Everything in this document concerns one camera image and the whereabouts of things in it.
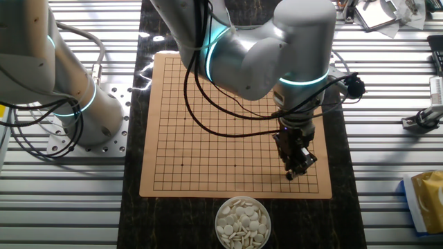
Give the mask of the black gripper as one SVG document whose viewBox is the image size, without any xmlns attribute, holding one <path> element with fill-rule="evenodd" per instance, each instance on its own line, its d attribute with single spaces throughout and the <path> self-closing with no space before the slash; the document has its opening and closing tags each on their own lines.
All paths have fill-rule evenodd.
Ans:
<svg viewBox="0 0 443 249">
<path fill-rule="evenodd" d="M 314 134 L 314 130 L 308 131 L 288 127 L 283 127 L 278 133 L 273 134 L 279 157 L 282 159 L 287 172 L 294 171 L 296 175 L 306 174 L 307 169 L 317 161 L 317 157 L 307 149 L 309 143 L 314 139 Z M 297 165 L 295 169 L 293 169 L 294 164 L 291 156 L 296 156 Z"/>
</svg>

